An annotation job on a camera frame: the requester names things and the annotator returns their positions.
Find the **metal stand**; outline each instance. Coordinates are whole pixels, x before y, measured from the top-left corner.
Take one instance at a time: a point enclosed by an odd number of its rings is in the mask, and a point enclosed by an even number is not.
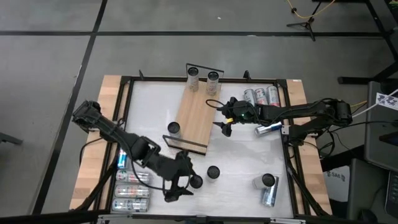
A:
[[[370,81],[375,81],[375,82],[385,81],[395,72],[398,72],[398,62],[392,63],[390,66],[388,66],[387,68],[385,68],[383,71],[381,71],[372,78],[338,77],[337,81],[339,84],[367,85]]]
[[[9,136],[8,134],[0,133],[0,143],[9,142],[16,145],[22,144],[22,140]]]
[[[306,28],[307,30],[310,31],[310,36],[312,41],[315,41],[315,36],[312,32],[312,28],[311,28],[311,23],[314,21],[313,15],[318,11],[319,6],[321,5],[322,2],[319,2],[317,7],[315,8],[315,10],[312,12],[311,17],[308,19],[307,22],[298,22],[298,23],[293,23],[293,24],[287,24],[287,27],[292,27],[292,26],[302,26],[304,28]],[[297,11],[296,8],[292,9],[292,13],[294,13],[295,11]]]

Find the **wooden cutting board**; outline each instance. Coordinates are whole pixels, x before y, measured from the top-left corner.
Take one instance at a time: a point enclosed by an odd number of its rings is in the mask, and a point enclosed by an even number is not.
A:
[[[181,139],[201,144],[201,146],[178,142],[178,147],[199,154],[206,154],[216,113],[216,109],[209,107],[206,100],[218,100],[220,91],[221,84],[218,84],[216,95],[207,95],[206,82],[199,82],[199,89],[196,92],[190,91],[188,86],[185,87],[176,122],[181,128]]]

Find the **can lid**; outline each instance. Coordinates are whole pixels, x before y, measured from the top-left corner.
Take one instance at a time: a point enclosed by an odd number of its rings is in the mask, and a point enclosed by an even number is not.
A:
[[[178,133],[180,131],[180,125],[173,121],[167,126],[167,130],[172,134]]]
[[[198,75],[198,73],[199,73],[199,70],[195,67],[190,67],[188,69],[188,75],[195,76],[195,75]]]
[[[199,175],[194,175],[191,177],[189,184],[194,188],[198,189],[203,184],[203,179]]]
[[[210,72],[210,73],[207,75],[207,77],[208,77],[211,81],[217,80],[217,79],[218,79],[218,73],[216,73],[216,72]]]
[[[267,187],[272,187],[275,184],[275,177],[272,174],[264,174],[262,183]]]
[[[216,179],[220,176],[220,169],[217,166],[210,166],[209,169],[207,169],[207,176]]]

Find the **black tripod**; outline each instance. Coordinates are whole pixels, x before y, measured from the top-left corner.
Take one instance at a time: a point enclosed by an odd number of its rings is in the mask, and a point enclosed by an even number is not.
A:
[[[293,24],[287,24],[287,27],[292,27],[292,26],[302,26],[304,28],[306,28],[307,30],[310,31],[310,36],[312,41],[315,41],[315,36],[313,35],[312,32],[312,28],[311,28],[311,23],[314,21],[313,15],[317,12],[319,6],[321,5],[321,1],[318,3],[317,7],[315,8],[315,10],[312,12],[311,17],[308,19],[307,22],[298,22],[298,23],[293,23]],[[292,13],[294,13],[295,11],[297,11],[296,8],[292,9]]]

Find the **tripod leg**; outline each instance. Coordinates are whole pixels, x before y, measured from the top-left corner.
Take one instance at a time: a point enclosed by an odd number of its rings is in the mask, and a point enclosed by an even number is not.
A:
[[[311,24],[307,24],[306,28],[310,31],[312,41],[315,41],[315,36],[313,35]]]
[[[286,26],[287,27],[302,26],[302,25],[305,25],[305,24],[307,24],[307,22],[298,22],[298,23],[295,23],[295,24],[287,24]]]

